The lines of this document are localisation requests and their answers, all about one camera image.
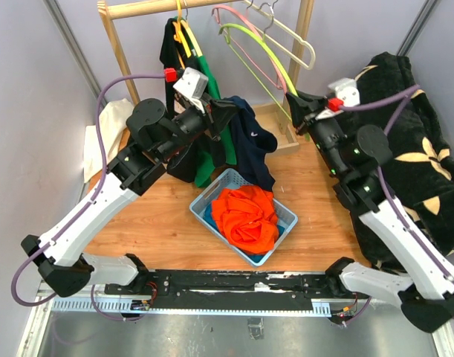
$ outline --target wooden rod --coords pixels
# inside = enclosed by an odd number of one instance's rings
[[[126,59],[126,55],[124,54],[120,38],[117,35],[116,27],[114,26],[113,19],[111,18],[109,8],[106,6],[104,0],[98,2],[98,12],[100,13],[101,21],[103,21],[103,25],[105,27],[106,34],[108,35],[109,42],[111,43],[111,47],[113,48],[114,55],[116,56],[117,63],[120,66],[121,73],[123,76],[129,76],[131,74],[131,70],[129,69],[128,61]],[[131,95],[132,103],[134,105],[138,104],[139,94],[137,93],[134,81],[127,80],[126,85],[128,87],[129,94]]]
[[[200,7],[208,5],[222,4],[225,0],[186,0],[187,7]],[[185,8],[184,1],[181,1],[182,8]],[[112,5],[108,7],[111,19],[125,19],[126,17],[135,17],[149,15],[151,13],[164,13],[166,11],[177,10],[176,0],[150,0],[132,2],[130,4]]]
[[[302,39],[308,37],[309,24],[311,23],[311,15],[313,13],[314,0],[301,0],[301,5],[299,6],[298,21],[296,23],[296,33],[301,36]],[[304,46],[301,46],[300,43],[294,41],[292,53],[298,58],[302,58],[304,54]],[[288,76],[291,78],[296,87],[299,78],[299,70],[301,66],[298,62],[290,59]],[[289,105],[286,97],[283,99],[283,108],[286,112],[289,112]],[[283,115],[279,119],[279,129],[281,133],[285,133],[288,128],[289,120]]]

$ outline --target metal floor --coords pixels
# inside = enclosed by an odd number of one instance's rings
[[[239,316],[147,315],[136,323],[123,323],[91,312],[53,313],[39,356],[438,355],[431,335],[414,328],[400,310],[385,304],[370,306],[347,329],[326,318],[269,317],[263,319],[259,333],[249,328],[249,322]],[[61,342],[54,338],[53,326]],[[89,339],[69,345],[85,338]]]

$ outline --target wooden floor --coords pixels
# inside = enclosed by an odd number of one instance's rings
[[[324,271],[340,257],[368,264],[351,221],[334,196],[335,180],[312,142],[300,138],[292,155],[267,158],[275,197],[299,217],[294,229],[259,269]],[[99,176],[91,180],[91,186]],[[202,191],[164,175],[117,214],[87,247],[91,254],[136,254],[148,268],[253,270],[189,211]]]

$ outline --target wooden clothes rack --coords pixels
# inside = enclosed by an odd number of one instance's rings
[[[235,1],[240,0],[187,0],[187,7],[202,7]],[[314,0],[301,0],[301,5],[299,6],[295,31],[303,39],[306,39],[306,36],[308,35],[313,5]],[[182,8],[185,8],[184,1],[181,1],[181,6]],[[126,59],[126,55],[124,54],[120,38],[117,35],[114,20],[149,15],[153,13],[163,13],[172,10],[177,10],[176,0],[148,0],[112,6],[106,5],[104,0],[98,1],[98,12],[100,13],[106,34],[108,35],[109,42],[111,43],[114,55],[116,56],[117,63],[120,66],[123,76],[130,75],[131,70],[129,69],[128,61]],[[304,54],[304,47],[297,41],[294,41],[292,53],[295,56],[302,58],[302,55]],[[297,84],[300,69],[300,65],[291,59],[288,68],[288,75],[294,86]],[[133,104],[138,104],[140,98],[134,81],[127,80],[126,85]],[[289,111],[286,98],[283,100],[283,107]],[[253,109],[256,113],[256,119],[260,125],[269,132],[272,132],[278,139],[278,149],[273,155],[290,154],[299,149],[299,143],[293,129],[291,128],[289,120],[275,103],[254,106]]]

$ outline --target yellow hanger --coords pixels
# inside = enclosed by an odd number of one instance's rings
[[[190,38],[190,42],[192,43],[192,46],[194,47],[195,54],[197,57],[202,57],[202,50],[200,49],[200,46],[198,45],[197,39],[194,36],[194,33],[192,32],[192,29],[189,27],[189,22],[185,20],[181,20],[181,25],[184,27],[185,32],[187,32],[187,36]]]
[[[190,56],[192,56],[192,52],[190,51],[189,43],[185,39],[185,36],[182,33],[182,28],[181,28],[181,20],[182,20],[181,0],[176,0],[176,2],[177,2],[177,12],[178,12],[177,21],[172,23],[174,25],[174,29],[175,29],[174,40],[182,44],[187,57],[190,57]]]
[[[271,60],[273,60],[273,62],[276,65],[276,67],[279,69],[279,72],[285,78],[285,82],[286,82],[286,85],[288,86],[289,91],[292,94],[297,96],[298,94],[297,94],[296,88],[294,88],[293,81],[288,76],[287,71],[285,70],[285,68],[283,67],[281,62],[279,61],[278,57],[276,57],[274,52],[272,52],[272,50],[266,45],[266,43],[263,42],[262,38],[257,36],[257,35],[255,35],[250,29],[245,28],[245,27],[243,27],[241,25],[238,25],[238,24],[223,24],[222,26],[220,26],[220,32],[218,34],[220,35],[220,34],[222,34],[224,32],[224,30],[226,30],[225,32],[227,34],[224,34],[224,38],[225,38],[225,41],[227,42],[228,45],[230,44],[230,31],[229,31],[229,29],[231,29],[231,28],[236,28],[237,30],[240,30],[241,32],[246,33],[249,37],[254,39],[263,48],[263,51],[265,51],[266,54],[271,58]]]

